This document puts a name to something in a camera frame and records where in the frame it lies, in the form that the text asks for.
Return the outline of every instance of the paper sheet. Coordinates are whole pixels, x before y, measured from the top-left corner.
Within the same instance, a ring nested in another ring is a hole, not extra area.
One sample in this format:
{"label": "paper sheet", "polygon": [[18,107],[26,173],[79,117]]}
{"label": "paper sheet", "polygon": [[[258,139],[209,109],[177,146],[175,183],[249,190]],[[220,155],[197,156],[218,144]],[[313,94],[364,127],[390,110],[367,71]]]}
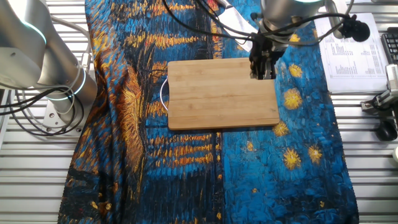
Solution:
{"label": "paper sheet", "polygon": [[[379,32],[371,13],[357,14],[357,20],[365,22],[371,36],[365,42],[352,38],[337,39],[333,34],[320,43],[323,68],[328,89],[332,93],[375,92],[386,90],[387,58]],[[315,21],[318,36],[330,29],[328,18]]]}

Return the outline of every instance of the blue cloth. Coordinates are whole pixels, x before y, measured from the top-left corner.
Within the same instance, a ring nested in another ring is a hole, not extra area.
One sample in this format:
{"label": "blue cloth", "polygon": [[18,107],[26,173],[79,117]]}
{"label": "blue cloth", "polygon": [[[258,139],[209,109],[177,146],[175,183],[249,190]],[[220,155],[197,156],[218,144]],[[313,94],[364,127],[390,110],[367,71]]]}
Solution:
{"label": "blue cloth", "polygon": [[[247,19],[259,11],[231,3]],[[220,32],[193,2],[169,4],[190,26]],[[359,222],[318,46],[289,47],[277,62],[277,126],[177,132],[159,101],[167,62],[248,53],[180,27],[160,0],[86,0],[86,15],[99,90],[59,223]],[[292,40],[315,35],[310,24]]]}

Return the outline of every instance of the metal bracket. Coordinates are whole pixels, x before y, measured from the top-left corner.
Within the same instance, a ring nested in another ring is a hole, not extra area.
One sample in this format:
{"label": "metal bracket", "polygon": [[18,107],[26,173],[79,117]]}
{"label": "metal bracket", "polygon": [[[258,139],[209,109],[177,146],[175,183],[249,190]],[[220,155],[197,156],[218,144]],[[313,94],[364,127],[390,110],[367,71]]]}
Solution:
{"label": "metal bracket", "polygon": [[[51,126],[51,127],[59,127],[59,128],[47,128],[47,131],[50,133],[55,133],[59,130],[61,130],[62,126],[66,125],[65,122],[61,120],[59,117],[57,111],[54,108],[54,105],[49,101],[47,103],[47,107],[45,109],[45,114],[44,114],[44,120],[43,124],[46,126]],[[70,131],[69,133],[60,135],[59,137],[62,136],[80,136],[81,135],[81,130],[83,130],[84,123],[81,123],[76,129],[73,131]]]}

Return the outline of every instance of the bamboo cutting board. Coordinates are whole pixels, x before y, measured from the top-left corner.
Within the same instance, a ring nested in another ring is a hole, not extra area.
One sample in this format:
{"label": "bamboo cutting board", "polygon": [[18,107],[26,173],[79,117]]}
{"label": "bamboo cutting board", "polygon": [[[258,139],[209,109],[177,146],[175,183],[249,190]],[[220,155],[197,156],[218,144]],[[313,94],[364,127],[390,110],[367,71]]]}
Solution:
{"label": "bamboo cutting board", "polygon": [[277,124],[274,81],[251,79],[249,66],[248,58],[169,62],[169,128]]}

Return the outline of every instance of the black mount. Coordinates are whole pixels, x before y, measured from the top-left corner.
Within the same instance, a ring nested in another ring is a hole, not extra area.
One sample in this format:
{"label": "black mount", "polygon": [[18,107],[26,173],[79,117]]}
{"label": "black mount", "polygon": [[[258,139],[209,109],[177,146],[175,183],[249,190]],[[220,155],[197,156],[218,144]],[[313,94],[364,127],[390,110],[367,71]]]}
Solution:
{"label": "black mount", "polygon": [[254,36],[253,47],[250,51],[250,77],[258,80],[275,78],[275,63],[284,52],[274,52],[273,41],[261,35]]}

